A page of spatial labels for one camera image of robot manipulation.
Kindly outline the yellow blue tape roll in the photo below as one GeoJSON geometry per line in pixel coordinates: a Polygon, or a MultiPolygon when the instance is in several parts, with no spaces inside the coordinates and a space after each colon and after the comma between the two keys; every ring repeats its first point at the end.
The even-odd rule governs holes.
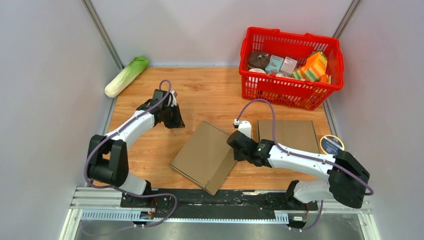
{"type": "Polygon", "coordinates": [[[328,155],[337,155],[340,151],[345,150],[342,140],[335,135],[324,135],[319,140],[321,150],[328,155]]]}

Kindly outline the napa cabbage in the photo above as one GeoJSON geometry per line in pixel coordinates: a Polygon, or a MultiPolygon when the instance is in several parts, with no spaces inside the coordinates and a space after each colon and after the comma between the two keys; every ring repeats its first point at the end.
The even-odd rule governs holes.
{"type": "Polygon", "coordinates": [[[117,97],[128,87],[149,65],[144,56],[135,57],[105,88],[104,93],[109,98],[117,97]]]}

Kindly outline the aluminium frame rail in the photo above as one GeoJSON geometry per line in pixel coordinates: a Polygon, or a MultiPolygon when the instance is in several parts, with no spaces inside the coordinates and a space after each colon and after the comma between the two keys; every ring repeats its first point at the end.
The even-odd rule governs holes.
{"type": "Polygon", "coordinates": [[[324,229],[352,227],[365,240],[380,238],[367,202],[360,209],[335,200],[324,204],[289,200],[283,190],[219,190],[210,195],[201,189],[155,188],[153,197],[137,198],[116,190],[78,187],[73,195],[60,239],[77,237],[82,221],[121,221],[205,224],[275,224],[310,226],[316,214],[324,229]]]}

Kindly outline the pink white packet box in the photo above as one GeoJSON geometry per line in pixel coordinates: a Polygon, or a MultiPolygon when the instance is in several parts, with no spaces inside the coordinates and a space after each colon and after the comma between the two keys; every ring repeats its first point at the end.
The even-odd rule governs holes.
{"type": "Polygon", "coordinates": [[[283,62],[282,62],[282,65],[280,67],[279,72],[282,73],[282,74],[286,74],[288,76],[291,76],[293,74],[293,72],[295,71],[297,64],[298,64],[297,60],[290,58],[290,57],[285,57],[283,62]]]}

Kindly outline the brown round container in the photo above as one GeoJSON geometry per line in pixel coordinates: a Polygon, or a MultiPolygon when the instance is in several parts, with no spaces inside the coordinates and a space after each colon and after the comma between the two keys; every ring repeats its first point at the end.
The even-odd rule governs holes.
{"type": "Polygon", "coordinates": [[[270,54],[264,51],[253,51],[247,61],[249,68],[258,68],[264,70],[270,63],[270,54]]]}

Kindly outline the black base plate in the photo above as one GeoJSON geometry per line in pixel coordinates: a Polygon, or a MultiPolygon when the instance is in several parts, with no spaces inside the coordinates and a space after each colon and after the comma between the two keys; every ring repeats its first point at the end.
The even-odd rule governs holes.
{"type": "Polygon", "coordinates": [[[210,195],[202,189],[154,188],[155,198],[136,198],[123,194],[122,208],[147,208],[155,210],[155,216],[165,217],[176,207],[175,219],[225,219],[270,220],[276,211],[317,211],[316,202],[301,203],[287,198],[280,190],[230,190],[221,189],[210,195]]]}

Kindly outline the brown cardboard box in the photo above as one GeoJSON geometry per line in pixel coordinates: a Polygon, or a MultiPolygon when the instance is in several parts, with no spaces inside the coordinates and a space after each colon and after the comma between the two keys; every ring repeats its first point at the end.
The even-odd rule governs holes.
{"type": "MultiPolygon", "coordinates": [[[[259,119],[252,127],[256,140],[273,140],[273,121],[259,119]]],[[[287,147],[319,154],[320,148],[314,124],[311,120],[276,120],[275,137],[287,147]]]]}

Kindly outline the orange yellow striped box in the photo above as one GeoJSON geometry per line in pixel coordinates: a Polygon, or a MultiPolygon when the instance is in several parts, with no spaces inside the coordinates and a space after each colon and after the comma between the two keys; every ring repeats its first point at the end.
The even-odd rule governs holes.
{"type": "Polygon", "coordinates": [[[292,78],[319,82],[324,84],[331,83],[331,76],[327,74],[328,59],[321,50],[313,52],[307,59],[304,66],[297,68],[292,73],[292,78]]]}

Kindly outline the teal packet box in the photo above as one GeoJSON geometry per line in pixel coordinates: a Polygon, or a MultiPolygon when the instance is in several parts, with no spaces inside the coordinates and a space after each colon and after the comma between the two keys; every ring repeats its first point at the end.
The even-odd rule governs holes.
{"type": "Polygon", "coordinates": [[[271,55],[269,58],[269,63],[268,65],[265,67],[265,72],[268,75],[276,75],[280,72],[281,67],[284,63],[285,58],[284,57],[280,57],[280,56],[276,56],[276,55],[271,55]]]}

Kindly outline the red plastic basket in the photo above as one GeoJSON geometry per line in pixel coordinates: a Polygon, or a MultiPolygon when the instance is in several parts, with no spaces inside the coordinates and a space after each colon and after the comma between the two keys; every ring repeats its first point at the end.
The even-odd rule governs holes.
{"type": "Polygon", "coordinates": [[[344,86],[344,61],[338,39],[249,27],[240,51],[244,99],[316,109],[344,86]]]}

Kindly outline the cardboard sheet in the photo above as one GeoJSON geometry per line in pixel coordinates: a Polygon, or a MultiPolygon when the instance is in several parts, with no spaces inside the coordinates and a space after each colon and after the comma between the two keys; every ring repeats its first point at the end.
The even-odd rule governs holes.
{"type": "Polygon", "coordinates": [[[214,196],[235,165],[229,134],[203,121],[170,162],[170,167],[214,196]]]}

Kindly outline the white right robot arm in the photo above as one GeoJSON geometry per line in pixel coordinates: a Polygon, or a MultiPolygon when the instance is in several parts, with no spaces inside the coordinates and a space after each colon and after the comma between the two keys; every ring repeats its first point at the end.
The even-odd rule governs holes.
{"type": "Polygon", "coordinates": [[[319,154],[287,147],[272,140],[254,141],[241,131],[227,139],[236,161],[247,161],[256,167],[290,169],[316,177],[313,181],[293,180],[286,191],[285,203],[293,209],[312,201],[336,200],[360,209],[364,197],[373,195],[370,173],[348,151],[319,154]]]}

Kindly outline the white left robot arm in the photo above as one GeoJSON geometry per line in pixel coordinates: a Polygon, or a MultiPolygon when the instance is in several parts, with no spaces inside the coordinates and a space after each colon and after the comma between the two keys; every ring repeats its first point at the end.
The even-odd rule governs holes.
{"type": "Polygon", "coordinates": [[[156,89],[151,99],[136,108],[134,114],[117,129],[95,134],[89,141],[84,177],[133,196],[140,207],[153,201],[151,183],[130,173],[129,148],[157,124],[168,129],[184,128],[177,93],[174,90],[156,89]]]}

